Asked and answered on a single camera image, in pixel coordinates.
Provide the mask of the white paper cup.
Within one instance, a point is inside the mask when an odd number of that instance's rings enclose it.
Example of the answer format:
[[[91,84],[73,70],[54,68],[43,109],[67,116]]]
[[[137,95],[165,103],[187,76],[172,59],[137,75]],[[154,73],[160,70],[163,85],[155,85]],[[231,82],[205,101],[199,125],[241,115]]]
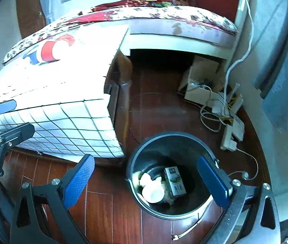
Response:
[[[164,198],[164,188],[160,183],[147,184],[142,190],[142,196],[148,203],[159,203]]]

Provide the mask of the brown wooden door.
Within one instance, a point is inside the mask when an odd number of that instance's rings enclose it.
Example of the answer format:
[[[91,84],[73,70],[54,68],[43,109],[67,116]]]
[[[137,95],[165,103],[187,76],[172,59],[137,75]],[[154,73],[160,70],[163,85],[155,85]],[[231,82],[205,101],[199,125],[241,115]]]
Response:
[[[23,39],[46,26],[40,0],[16,0],[16,7]]]

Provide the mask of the black trash bin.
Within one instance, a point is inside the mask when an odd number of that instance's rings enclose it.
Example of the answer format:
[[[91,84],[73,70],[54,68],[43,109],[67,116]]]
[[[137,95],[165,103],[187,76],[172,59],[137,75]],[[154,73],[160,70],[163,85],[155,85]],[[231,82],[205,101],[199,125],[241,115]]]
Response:
[[[219,160],[197,137],[164,132],[147,138],[132,153],[126,168],[130,192],[149,215],[164,220],[202,216],[213,200],[198,170],[199,156]]]

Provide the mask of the green milk carton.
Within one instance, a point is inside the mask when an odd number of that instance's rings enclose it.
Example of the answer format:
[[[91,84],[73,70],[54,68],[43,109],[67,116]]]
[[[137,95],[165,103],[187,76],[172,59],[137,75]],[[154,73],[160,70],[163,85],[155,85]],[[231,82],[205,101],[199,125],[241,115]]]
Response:
[[[174,198],[187,193],[180,172],[176,166],[165,168],[164,174],[169,190]]]

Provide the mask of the white grid tablecloth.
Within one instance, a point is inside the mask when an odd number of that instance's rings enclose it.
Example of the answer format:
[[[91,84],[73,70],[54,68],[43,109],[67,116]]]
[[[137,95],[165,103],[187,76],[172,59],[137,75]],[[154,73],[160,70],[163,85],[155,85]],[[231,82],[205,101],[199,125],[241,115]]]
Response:
[[[84,154],[123,157],[104,91],[127,25],[82,25],[68,32],[71,42],[53,41],[54,61],[31,63],[44,48],[32,46],[0,71],[0,102],[14,100],[0,115],[0,133],[23,123],[35,132],[20,147],[77,162]]]

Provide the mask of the red patterned blanket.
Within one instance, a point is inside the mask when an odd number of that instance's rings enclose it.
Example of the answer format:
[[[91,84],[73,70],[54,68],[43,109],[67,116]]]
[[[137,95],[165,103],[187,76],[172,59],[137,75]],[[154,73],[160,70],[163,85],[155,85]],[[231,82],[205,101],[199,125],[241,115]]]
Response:
[[[109,8],[121,7],[169,7],[169,6],[196,6],[194,0],[120,0],[113,3],[100,4],[90,9],[90,12],[98,12]]]

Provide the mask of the white power strip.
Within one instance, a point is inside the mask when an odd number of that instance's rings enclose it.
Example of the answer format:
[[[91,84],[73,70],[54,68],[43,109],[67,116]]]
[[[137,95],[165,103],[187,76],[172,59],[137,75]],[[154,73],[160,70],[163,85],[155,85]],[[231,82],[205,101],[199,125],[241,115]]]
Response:
[[[238,117],[235,116],[231,125],[225,127],[224,135],[222,137],[220,149],[236,151],[237,142],[242,142],[244,138],[244,123]]]

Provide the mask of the bed with floral sheet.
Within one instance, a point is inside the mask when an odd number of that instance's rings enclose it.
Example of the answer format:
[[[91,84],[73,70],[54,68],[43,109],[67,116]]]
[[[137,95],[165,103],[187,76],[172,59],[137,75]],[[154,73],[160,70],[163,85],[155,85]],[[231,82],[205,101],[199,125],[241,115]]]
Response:
[[[83,24],[127,24],[130,34],[170,35],[232,47],[238,28],[229,19],[191,6],[121,7],[84,15],[65,15],[16,43],[3,58],[10,61],[20,52]]]

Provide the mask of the red paper cup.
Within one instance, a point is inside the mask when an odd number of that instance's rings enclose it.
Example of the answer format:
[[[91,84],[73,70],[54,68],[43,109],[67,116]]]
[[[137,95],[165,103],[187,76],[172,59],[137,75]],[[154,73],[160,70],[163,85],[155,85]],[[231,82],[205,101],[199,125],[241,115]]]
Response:
[[[61,58],[61,41],[47,41],[43,44],[40,51],[42,62],[57,61]]]

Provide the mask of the red plastic bag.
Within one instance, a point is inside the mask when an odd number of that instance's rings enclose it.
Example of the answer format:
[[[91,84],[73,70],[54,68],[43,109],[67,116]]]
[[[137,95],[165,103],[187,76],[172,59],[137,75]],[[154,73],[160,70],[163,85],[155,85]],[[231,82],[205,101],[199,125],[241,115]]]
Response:
[[[72,46],[75,42],[75,38],[71,34],[65,34],[58,37],[56,41],[65,41],[68,43],[68,46]]]

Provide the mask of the blue paper cup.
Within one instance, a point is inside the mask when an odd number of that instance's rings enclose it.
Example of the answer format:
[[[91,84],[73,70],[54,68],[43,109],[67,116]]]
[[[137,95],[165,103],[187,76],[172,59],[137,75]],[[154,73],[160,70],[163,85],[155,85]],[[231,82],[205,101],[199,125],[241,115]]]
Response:
[[[44,61],[41,57],[41,51],[42,51],[41,46],[34,47],[30,51],[28,51],[26,54],[23,55],[23,59],[28,58],[30,64],[32,65],[43,63]]]

